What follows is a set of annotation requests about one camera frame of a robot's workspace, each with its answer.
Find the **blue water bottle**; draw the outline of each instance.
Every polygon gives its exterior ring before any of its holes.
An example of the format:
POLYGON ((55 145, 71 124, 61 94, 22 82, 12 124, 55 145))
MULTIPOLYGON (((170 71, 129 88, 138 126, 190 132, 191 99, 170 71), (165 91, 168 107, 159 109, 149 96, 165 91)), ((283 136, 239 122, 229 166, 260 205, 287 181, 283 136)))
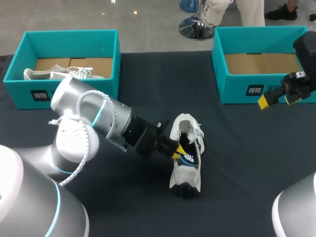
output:
POLYGON ((180 8, 189 13, 198 12, 198 0, 179 0, 180 8))

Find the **teal shoe box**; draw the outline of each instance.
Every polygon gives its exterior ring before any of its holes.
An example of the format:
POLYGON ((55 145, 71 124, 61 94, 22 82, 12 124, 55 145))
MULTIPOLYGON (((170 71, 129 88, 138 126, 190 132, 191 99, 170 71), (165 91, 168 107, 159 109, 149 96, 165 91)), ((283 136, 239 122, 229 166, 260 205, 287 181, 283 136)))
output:
MULTIPOLYGON (((301 26, 217 27, 212 61, 221 102, 223 104, 258 103, 265 91, 280 85, 281 80, 287 75, 233 75, 229 72, 225 60, 227 54, 292 54, 298 68, 301 69, 294 55, 293 43, 307 31, 306 27, 301 26)), ((235 67, 241 65, 241 62, 237 62, 235 67)), ((279 101, 286 103, 284 97, 279 101)), ((299 103, 316 103, 316 93, 299 103)))
POLYGON ((110 78, 82 81, 118 98, 120 48, 116 30, 25 32, 3 80, 17 109, 50 109, 61 81, 23 77, 24 70, 33 70, 40 58, 112 58, 110 78))

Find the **cable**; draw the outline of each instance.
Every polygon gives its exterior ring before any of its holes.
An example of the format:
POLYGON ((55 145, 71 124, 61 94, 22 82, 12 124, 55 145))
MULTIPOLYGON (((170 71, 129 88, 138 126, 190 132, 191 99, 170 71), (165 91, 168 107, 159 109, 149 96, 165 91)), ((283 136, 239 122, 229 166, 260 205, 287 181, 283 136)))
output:
POLYGON ((79 172, 82 170, 82 168, 84 167, 88 155, 89 155, 89 149, 90 149, 90 140, 89 140, 89 136, 87 133, 87 129, 86 126, 83 122, 83 120, 86 120, 85 118, 81 117, 81 104, 83 102, 83 99, 90 95, 90 94, 97 94, 100 95, 105 101, 106 103, 109 103, 110 107, 112 108, 112 125, 110 128, 110 131, 108 132, 108 134, 106 135, 106 140, 111 142, 112 144, 116 145, 117 147, 119 147, 120 149, 122 149, 124 152, 126 152, 126 148, 114 141, 112 141, 110 138, 114 132, 114 129, 116 128, 117 125, 117 113, 115 110, 115 106, 112 102, 112 100, 109 98, 109 96, 101 91, 98 90, 89 90, 87 92, 85 92, 84 94, 81 95, 81 97, 78 99, 77 101, 77 106, 76 106, 76 114, 77 114, 77 119, 81 125, 81 130, 83 131, 83 136, 84 136, 84 140, 85 140, 85 147, 84 147, 84 153, 83 153, 83 158, 81 160, 81 162, 79 163, 78 167, 75 169, 75 171, 64 181, 62 181, 61 183, 59 183, 61 186, 64 186, 65 184, 69 183, 70 181, 72 181, 78 174, 79 172))

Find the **pants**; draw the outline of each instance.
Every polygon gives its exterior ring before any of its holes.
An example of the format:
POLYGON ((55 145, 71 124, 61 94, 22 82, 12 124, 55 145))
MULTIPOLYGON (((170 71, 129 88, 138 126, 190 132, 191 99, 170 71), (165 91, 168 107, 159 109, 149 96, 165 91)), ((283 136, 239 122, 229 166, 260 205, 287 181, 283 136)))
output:
POLYGON ((265 26, 264 0, 236 0, 243 26, 265 26))

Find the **white sneaker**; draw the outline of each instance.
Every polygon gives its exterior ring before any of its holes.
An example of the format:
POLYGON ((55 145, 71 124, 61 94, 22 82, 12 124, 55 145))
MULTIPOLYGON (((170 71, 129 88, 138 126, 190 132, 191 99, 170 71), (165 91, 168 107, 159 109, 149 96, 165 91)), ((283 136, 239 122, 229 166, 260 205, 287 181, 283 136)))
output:
POLYGON ((219 26, 224 13, 234 0, 206 0, 201 19, 207 27, 219 26))
POLYGON ((170 138, 180 143, 185 156, 174 159, 170 186, 177 195, 194 197, 201 191, 201 154, 204 152, 204 133, 190 114, 180 114, 174 121, 170 138))
POLYGON ((80 67, 69 67, 62 68, 55 65, 51 70, 48 71, 33 71, 29 68, 24 70, 24 80, 37 80, 37 79, 58 79, 62 80, 66 77, 74 77, 76 79, 103 79, 101 76, 91 75, 93 68, 80 68, 80 67))

